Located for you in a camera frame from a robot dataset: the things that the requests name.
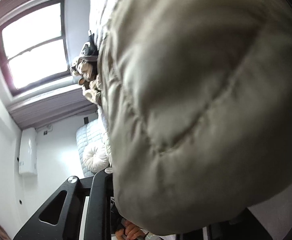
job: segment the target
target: quilted mattress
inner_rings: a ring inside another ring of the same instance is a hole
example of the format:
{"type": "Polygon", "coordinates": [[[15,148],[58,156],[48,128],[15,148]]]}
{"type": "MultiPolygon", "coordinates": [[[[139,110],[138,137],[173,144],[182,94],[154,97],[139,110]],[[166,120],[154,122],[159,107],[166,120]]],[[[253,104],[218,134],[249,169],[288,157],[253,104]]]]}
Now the quilted mattress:
{"type": "Polygon", "coordinates": [[[82,165],[84,176],[85,178],[93,176],[94,173],[92,173],[83,163],[83,152],[85,147],[89,143],[102,141],[102,134],[99,129],[97,119],[88,124],[85,124],[77,130],[76,141],[78,146],[79,159],[82,165]]]}

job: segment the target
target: wooden trim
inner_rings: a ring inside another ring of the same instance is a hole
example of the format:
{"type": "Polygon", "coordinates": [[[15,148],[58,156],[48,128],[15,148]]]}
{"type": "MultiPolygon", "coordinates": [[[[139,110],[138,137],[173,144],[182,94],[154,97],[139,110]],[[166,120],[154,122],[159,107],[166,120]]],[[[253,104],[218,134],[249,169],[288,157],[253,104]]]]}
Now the wooden trim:
{"type": "Polygon", "coordinates": [[[25,99],[7,107],[16,124],[23,130],[42,127],[83,112],[96,111],[96,105],[83,96],[75,84],[25,99]]]}
{"type": "Polygon", "coordinates": [[[26,91],[33,89],[35,87],[38,87],[40,85],[43,85],[43,84],[49,83],[51,81],[54,81],[54,80],[57,80],[57,79],[60,79],[60,78],[63,78],[63,77],[70,75],[70,71],[69,71],[70,63],[69,63],[69,58],[68,58],[67,45],[66,45],[66,33],[65,33],[65,0],[50,0],[50,1],[47,1],[44,3],[41,3],[39,5],[36,5],[30,9],[23,11],[22,13],[18,14],[17,16],[13,17],[12,19],[10,19],[9,21],[5,22],[3,25],[0,26],[0,68],[1,68],[1,71],[3,73],[3,76],[5,78],[5,81],[8,85],[9,91],[11,92],[12,96],[19,95],[23,92],[26,92],[26,91]],[[48,41],[44,41],[44,42],[37,44],[35,46],[32,46],[31,48],[28,48],[28,49],[20,52],[19,54],[15,55],[14,57],[11,57],[10,59],[8,59],[6,56],[5,50],[4,50],[3,36],[2,36],[3,29],[6,28],[11,23],[17,21],[18,19],[20,19],[20,18],[22,18],[22,17],[24,17],[24,16],[26,16],[34,11],[37,11],[39,9],[45,8],[45,7],[50,6],[50,5],[58,4],[58,3],[61,4],[62,35],[59,37],[50,39],[48,41]],[[11,60],[17,56],[20,56],[24,52],[30,51],[34,48],[41,46],[41,45],[50,43],[52,41],[61,40],[61,39],[63,40],[63,43],[64,43],[65,58],[66,58],[68,70],[65,72],[62,72],[62,73],[57,73],[57,74],[51,75],[49,77],[43,78],[39,81],[33,82],[33,83],[31,83],[31,84],[29,84],[26,87],[23,87],[21,89],[17,89],[14,86],[13,77],[12,77],[12,74],[11,74],[10,69],[9,69],[9,60],[11,60]]]}

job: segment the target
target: white pillow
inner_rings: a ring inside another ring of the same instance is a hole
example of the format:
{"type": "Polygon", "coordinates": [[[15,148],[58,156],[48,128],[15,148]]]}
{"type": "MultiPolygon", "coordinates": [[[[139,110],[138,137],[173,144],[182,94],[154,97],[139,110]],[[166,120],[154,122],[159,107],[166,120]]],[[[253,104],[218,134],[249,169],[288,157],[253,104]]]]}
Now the white pillow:
{"type": "Polygon", "coordinates": [[[84,165],[94,173],[97,173],[108,167],[109,161],[103,143],[88,144],[83,153],[84,165]]]}

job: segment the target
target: wall-mounted water heater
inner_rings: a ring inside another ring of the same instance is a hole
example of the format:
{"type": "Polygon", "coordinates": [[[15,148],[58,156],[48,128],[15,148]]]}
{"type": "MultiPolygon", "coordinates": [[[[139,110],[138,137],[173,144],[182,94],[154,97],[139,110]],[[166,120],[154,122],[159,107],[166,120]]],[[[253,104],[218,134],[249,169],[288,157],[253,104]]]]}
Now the wall-mounted water heater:
{"type": "Polygon", "coordinates": [[[37,175],[37,144],[35,128],[23,130],[19,150],[19,174],[37,175]]]}

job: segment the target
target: black metal frame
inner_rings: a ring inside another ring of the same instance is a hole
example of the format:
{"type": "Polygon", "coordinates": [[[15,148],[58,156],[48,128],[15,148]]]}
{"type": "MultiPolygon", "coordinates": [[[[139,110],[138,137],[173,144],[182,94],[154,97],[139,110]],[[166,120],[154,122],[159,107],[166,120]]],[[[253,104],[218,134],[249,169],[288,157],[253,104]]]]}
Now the black metal frame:
{"type": "MultiPolygon", "coordinates": [[[[85,198],[89,196],[84,240],[110,240],[110,198],[112,174],[105,170],[94,177],[66,180],[35,212],[14,240],[79,240],[85,198]]],[[[233,220],[209,225],[208,240],[271,240],[272,238],[246,209],[233,220]]],[[[203,240],[202,229],[176,235],[178,240],[203,240]]],[[[292,240],[292,229],[284,240],[292,240]]]]}
{"type": "Polygon", "coordinates": [[[22,13],[16,15],[15,17],[13,17],[12,19],[8,20],[6,23],[4,23],[3,25],[0,26],[0,68],[1,68],[1,71],[3,73],[3,76],[5,78],[5,81],[6,81],[7,85],[8,85],[8,88],[9,88],[12,96],[16,96],[18,94],[26,92],[26,91],[28,91],[30,89],[33,89],[35,87],[38,87],[40,85],[49,83],[51,81],[54,81],[54,80],[57,80],[57,79],[60,79],[60,78],[66,77],[66,76],[70,76],[70,71],[69,71],[70,62],[69,62],[69,58],[68,58],[67,44],[66,44],[66,33],[65,33],[65,0],[50,0],[50,1],[47,1],[47,2],[44,2],[44,3],[41,3],[39,5],[36,5],[36,6],[32,7],[32,8],[29,8],[29,9],[23,11],[22,13]],[[3,29],[5,27],[7,27],[8,25],[10,25],[11,23],[17,21],[18,19],[20,19],[20,18],[22,18],[22,17],[24,17],[24,16],[26,16],[26,15],[34,12],[34,11],[37,11],[39,9],[45,8],[45,7],[50,6],[50,5],[58,4],[58,3],[61,4],[61,27],[62,27],[61,36],[53,38],[53,39],[50,39],[48,41],[44,41],[44,42],[42,42],[40,44],[32,46],[32,47],[30,47],[30,48],[18,53],[17,55],[15,55],[15,56],[13,56],[11,58],[7,58],[7,56],[5,54],[5,50],[4,50],[4,44],[3,44],[3,36],[2,36],[3,29]],[[9,65],[8,65],[9,61],[11,59],[17,57],[17,56],[22,55],[23,53],[25,53],[27,51],[31,51],[32,49],[35,49],[35,48],[40,47],[42,45],[51,43],[53,41],[58,41],[58,40],[63,40],[65,58],[66,58],[68,70],[66,70],[64,72],[61,72],[61,73],[57,73],[57,74],[51,75],[51,76],[48,76],[48,77],[43,78],[43,79],[41,79],[39,81],[33,82],[33,83],[27,85],[26,87],[17,89],[14,86],[13,77],[12,77],[10,69],[9,69],[9,65]]]}

